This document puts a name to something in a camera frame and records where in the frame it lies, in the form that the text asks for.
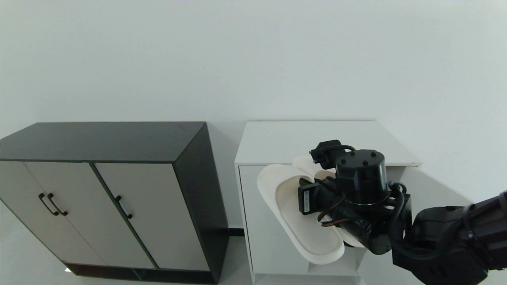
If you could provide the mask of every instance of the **white slipper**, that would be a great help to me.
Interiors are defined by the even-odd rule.
[[[328,264],[345,252],[343,239],[336,227],[324,228],[317,222],[318,213],[299,212],[299,178],[309,175],[289,165],[266,166],[257,178],[262,198],[280,221],[283,229],[301,255],[314,264]]]
[[[309,155],[304,155],[296,158],[292,163],[292,166],[306,173],[310,177],[312,177],[311,181],[314,182],[314,178],[316,179],[324,179],[328,176],[335,177],[336,174],[334,172],[324,170],[320,166],[320,164],[313,163],[313,159]],[[347,244],[354,247],[365,247],[362,245],[355,237],[349,234],[346,230],[342,228],[336,228],[340,236],[343,238],[343,241]]]

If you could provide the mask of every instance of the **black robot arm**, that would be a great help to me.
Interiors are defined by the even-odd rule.
[[[507,191],[467,206],[425,209],[412,223],[411,196],[402,183],[387,182],[382,153],[332,140],[310,154],[336,171],[300,181],[300,212],[329,215],[322,226],[343,228],[376,255],[391,251],[394,265],[427,285],[477,285],[489,270],[507,268]]]

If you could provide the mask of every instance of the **sticker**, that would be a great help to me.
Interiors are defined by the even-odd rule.
[[[310,212],[310,191],[305,191],[303,193],[305,196],[305,213]]]

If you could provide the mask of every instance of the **cabinet side panel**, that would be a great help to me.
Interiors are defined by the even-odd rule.
[[[209,268],[218,280],[229,233],[207,125],[183,151],[174,171]]]

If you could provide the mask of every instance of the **black handle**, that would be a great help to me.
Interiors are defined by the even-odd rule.
[[[127,215],[127,213],[125,213],[125,210],[123,209],[123,207],[122,207],[122,205],[121,205],[121,203],[120,203],[120,200],[121,200],[121,199],[122,199],[122,196],[118,195],[118,196],[116,196],[115,201],[117,201],[117,202],[118,202],[118,205],[120,205],[120,208],[122,209],[123,214],[124,214],[125,216],[127,216],[127,218],[130,220],[130,219],[132,218],[132,214],[128,214],[128,215]]]
[[[53,214],[53,216],[58,216],[58,212],[53,212],[51,211],[51,209],[49,209],[49,207],[46,205],[46,203],[44,202],[44,200],[42,198],[44,198],[44,193],[40,193],[39,194],[39,200],[42,202],[42,204],[44,204],[44,206],[46,207],[46,209],[48,209],[48,211]]]
[[[53,204],[53,206],[56,208],[56,210],[57,210],[60,214],[62,214],[62,215],[64,215],[64,216],[66,216],[66,215],[68,214],[68,213],[67,213],[67,211],[65,211],[65,212],[60,211],[60,209],[59,209],[59,208],[55,205],[55,202],[53,202],[53,200],[51,200],[51,198],[53,198],[53,196],[54,196],[54,195],[53,195],[53,193],[49,193],[49,194],[48,194],[48,199],[49,199],[49,201],[51,202],[51,204]]]

